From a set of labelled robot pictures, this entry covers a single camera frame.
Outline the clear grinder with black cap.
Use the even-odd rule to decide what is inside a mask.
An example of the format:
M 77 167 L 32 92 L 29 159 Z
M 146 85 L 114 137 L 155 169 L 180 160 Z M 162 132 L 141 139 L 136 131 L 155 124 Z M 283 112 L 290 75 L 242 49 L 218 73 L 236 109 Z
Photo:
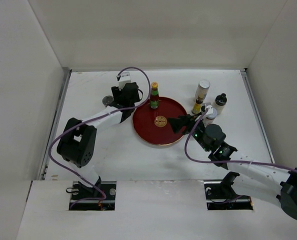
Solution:
M 107 95 L 103 97 L 102 104 L 107 107 L 109 104 L 111 104 L 114 101 L 114 97 L 111 95 Z

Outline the gold-cap yellow-label bottle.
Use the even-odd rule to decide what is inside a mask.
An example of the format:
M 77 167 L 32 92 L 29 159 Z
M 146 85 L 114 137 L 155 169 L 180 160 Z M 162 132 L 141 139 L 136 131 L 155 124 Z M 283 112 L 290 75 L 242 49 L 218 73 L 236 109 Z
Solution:
M 202 108 L 202 103 L 203 103 L 203 98 L 198 96 L 197 99 L 195 100 L 194 106 L 191 110 L 191 112 L 194 115 L 197 115 L 201 112 L 201 108 Z

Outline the yellow-cap green sauce bottle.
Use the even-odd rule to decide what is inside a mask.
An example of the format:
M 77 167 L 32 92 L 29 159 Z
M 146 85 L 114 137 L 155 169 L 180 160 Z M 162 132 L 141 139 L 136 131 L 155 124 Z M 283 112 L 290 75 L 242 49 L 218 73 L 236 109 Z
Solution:
M 152 82 L 151 83 L 151 91 L 150 91 L 150 99 L 149 105 L 152 109 L 157 109 L 159 107 L 159 90 L 158 90 L 158 83 Z

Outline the white-lid dark sauce jar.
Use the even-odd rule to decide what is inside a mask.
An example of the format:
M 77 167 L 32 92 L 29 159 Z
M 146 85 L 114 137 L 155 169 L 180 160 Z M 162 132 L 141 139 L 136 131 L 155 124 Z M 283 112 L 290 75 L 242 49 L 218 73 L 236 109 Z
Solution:
M 213 112 L 212 114 L 209 114 L 208 116 L 206 116 L 204 119 L 203 119 L 203 124 L 204 126 L 208 126 L 210 124 L 213 123 L 214 119 L 217 117 L 218 115 L 218 112 L 215 108 L 212 108 Z

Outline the tall silver-lid spice jar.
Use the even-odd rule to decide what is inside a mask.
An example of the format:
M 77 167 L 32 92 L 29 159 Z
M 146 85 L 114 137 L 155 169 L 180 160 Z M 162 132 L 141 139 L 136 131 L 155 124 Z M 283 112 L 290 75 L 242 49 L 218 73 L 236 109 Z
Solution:
M 209 91 L 211 84 L 207 79 L 202 79 L 197 86 L 196 92 L 195 92 L 195 100 L 200 97 L 202 101 L 205 101 L 205 98 L 207 96 L 207 93 Z

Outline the black-top white bottle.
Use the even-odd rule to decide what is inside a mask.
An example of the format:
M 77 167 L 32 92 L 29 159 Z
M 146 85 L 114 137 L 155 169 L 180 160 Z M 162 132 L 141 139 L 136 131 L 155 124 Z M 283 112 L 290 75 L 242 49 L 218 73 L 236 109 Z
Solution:
M 216 96 L 212 106 L 214 109 L 216 109 L 217 114 L 220 115 L 227 104 L 227 95 L 225 93 L 221 93 Z

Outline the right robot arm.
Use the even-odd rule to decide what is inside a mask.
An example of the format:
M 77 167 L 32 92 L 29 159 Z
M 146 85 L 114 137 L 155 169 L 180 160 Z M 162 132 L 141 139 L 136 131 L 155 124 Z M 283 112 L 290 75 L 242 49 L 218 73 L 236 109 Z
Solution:
M 174 133 L 194 138 L 205 152 L 208 163 L 228 170 L 220 185 L 226 198 L 234 195 L 255 197 L 281 208 L 297 220 L 297 167 L 252 160 L 225 142 L 226 135 L 217 124 L 205 126 L 199 115 L 168 118 Z

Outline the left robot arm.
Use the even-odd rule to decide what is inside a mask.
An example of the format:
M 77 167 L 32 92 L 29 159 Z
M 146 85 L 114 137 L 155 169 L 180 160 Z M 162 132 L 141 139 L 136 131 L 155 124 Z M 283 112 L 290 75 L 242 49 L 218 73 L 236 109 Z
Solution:
M 93 157 L 96 137 L 99 133 L 112 126 L 124 122 L 134 111 L 135 103 L 139 102 L 139 87 L 135 82 L 125 83 L 123 88 L 111 88 L 113 102 L 101 112 L 89 117 L 95 121 L 79 126 L 59 140 L 56 151 L 69 163 L 70 167 L 81 175 L 85 185 L 83 193 L 89 199 L 96 199 L 101 193 L 101 187 L 96 184 L 99 175 L 90 164 Z

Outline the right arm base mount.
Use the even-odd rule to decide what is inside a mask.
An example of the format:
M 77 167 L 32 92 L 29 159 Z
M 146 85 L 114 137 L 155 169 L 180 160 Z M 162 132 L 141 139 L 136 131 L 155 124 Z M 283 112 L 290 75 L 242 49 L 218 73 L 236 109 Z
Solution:
M 204 181 L 206 207 L 209 211 L 253 210 L 252 199 L 223 187 L 220 180 Z

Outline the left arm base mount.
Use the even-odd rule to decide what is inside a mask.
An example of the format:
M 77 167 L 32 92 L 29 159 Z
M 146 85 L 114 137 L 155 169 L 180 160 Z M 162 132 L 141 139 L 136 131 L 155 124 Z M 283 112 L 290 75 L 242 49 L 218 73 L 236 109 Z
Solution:
M 93 187 L 87 187 L 79 181 L 74 181 L 65 192 L 70 194 L 68 209 L 70 211 L 114 211 L 117 195 L 116 181 L 102 181 L 96 183 L 105 193 L 106 198 Z

